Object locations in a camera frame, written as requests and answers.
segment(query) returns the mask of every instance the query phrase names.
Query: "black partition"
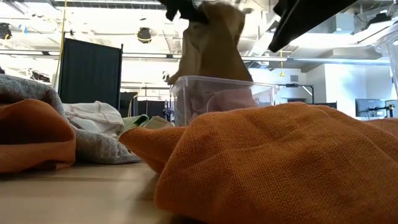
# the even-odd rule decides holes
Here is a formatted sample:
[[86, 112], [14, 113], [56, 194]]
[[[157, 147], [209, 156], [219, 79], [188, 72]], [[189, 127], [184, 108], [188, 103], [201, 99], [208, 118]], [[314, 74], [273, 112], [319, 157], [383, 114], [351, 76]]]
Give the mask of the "black partition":
[[63, 103], [100, 101], [119, 109], [121, 49], [65, 39], [58, 92]]

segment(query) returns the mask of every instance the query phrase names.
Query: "green cloth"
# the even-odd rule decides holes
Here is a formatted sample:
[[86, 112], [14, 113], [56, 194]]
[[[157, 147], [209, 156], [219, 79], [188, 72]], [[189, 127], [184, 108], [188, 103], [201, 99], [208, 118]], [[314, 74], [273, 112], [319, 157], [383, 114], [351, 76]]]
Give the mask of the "green cloth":
[[145, 114], [140, 115], [140, 116], [134, 116], [134, 117], [128, 117], [128, 118], [122, 118], [123, 123], [124, 123], [124, 129], [122, 133], [119, 136], [116, 136], [114, 138], [119, 139], [119, 137], [125, 133], [126, 131], [136, 128], [136, 127], [143, 127], [145, 124], [148, 123], [149, 117]]

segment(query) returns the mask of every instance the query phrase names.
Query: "table surface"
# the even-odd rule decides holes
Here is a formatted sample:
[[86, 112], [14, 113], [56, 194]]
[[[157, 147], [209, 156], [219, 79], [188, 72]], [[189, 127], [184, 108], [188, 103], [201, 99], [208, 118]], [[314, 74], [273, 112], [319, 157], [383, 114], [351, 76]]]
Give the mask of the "table surface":
[[196, 223], [154, 205], [145, 164], [78, 165], [0, 179], [1, 223]]

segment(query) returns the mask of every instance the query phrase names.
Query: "ceiling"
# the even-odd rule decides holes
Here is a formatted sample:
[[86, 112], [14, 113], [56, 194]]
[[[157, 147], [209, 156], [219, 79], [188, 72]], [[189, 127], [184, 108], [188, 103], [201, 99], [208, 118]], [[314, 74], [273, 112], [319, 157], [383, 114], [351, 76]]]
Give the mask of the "ceiling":
[[[278, 20], [271, 10], [277, 0], [225, 1], [233, 3], [242, 10], [253, 9], [252, 13], [246, 14], [246, 24], [238, 45], [242, 56], [281, 56], [281, 52], [272, 54], [267, 50], [273, 36], [272, 30], [268, 29], [275, 20]], [[0, 0], [0, 22], [9, 23], [12, 30], [10, 40], [0, 39], [0, 50], [59, 51], [64, 4], [64, 1], [59, 0]], [[123, 44], [124, 52], [128, 53], [178, 55], [182, 52], [182, 32], [188, 26], [188, 22], [178, 19], [178, 16], [174, 21], [168, 21], [165, 18], [165, 8], [157, 1], [68, 0], [67, 6], [64, 30], [65, 36], [68, 38], [113, 47], [120, 47]], [[392, 1], [358, 1], [343, 12], [357, 11], [361, 12], [360, 16], [366, 16], [366, 13], [374, 14], [383, 9], [396, 11]], [[355, 23], [358, 27], [363, 26], [358, 20], [355, 20]], [[137, 40], [137, 32], [140, 27], [150, 28], [151, 43], [142, 44]], [[360, 36], [357, 34], [309, 33], [282, 49], [282, 56], [357, 59], [376, 59], [381, 56], [370, 47], [371, 43], [354, 46], [353, 44], [358, 38]], [[30, 67], [36, 66], [34, 62], [23, 64]], [[267, 67], [273, 69], [280, 66], [280, 62], [270, 62]], [[55, 72], [56, 69], [53, 67], [42, 70], [46, 72], [54, 70], [53, 72]], [[309, 69], [311, 65], [290, 62], [284, 63], [283, 67], [304, 68], [305, 70]]]

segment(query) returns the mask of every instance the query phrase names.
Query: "plastic container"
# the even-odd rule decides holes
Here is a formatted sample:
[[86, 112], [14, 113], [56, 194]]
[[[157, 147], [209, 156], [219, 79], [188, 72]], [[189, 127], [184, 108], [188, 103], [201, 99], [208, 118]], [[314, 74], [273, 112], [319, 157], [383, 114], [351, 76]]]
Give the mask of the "plastic container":
[[273, 105], [275, 88], [275, 85], [224, 78], [180, 77], [170, 90], [175, 125], [187, 126], [204, 113]]
[[376, 51], [381, 53], [383, 56], [390, 57], [390, 66], [392, 70], [392, 79], [396, 88], [398, 96], [398, 24], [384, 30], [386, 33], [378, 41], [374, 43]]

